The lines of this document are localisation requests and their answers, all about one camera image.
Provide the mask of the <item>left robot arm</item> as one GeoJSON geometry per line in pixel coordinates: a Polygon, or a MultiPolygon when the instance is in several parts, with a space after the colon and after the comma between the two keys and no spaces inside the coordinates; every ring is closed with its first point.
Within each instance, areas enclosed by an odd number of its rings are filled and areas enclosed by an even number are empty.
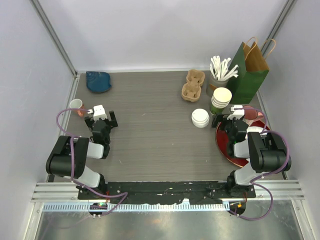
{"type": "Polygon", "coordinates": [[[45,165],[46,172],[53,176],[69,179],[84,192],[100,200],[108,192],[108,185],[102,174],[86,166],[87,158],[106,159],[110,152],[110,133],[118,127],[113,111],[109,116],[101,110],[89,110],[84,121],[91,131],[91,137],[61,135],[56,141],[45,165]]]}

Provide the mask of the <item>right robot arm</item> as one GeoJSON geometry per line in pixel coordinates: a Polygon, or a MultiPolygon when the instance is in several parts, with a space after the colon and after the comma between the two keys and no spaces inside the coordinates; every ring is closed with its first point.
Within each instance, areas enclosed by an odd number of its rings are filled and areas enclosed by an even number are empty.
{"type": "Polygon", "coordinates": [[[278,133],[263,128],[249,130],[250,126],[242,117],[221,113],[213,116],[211,127],[216,129],[217,146],[228,160],[247,161],[240,169],[232,171],[226,183],[216,191],[239,198],[251,191],[256,180],[291,168],[287,144],[278,133]]]}

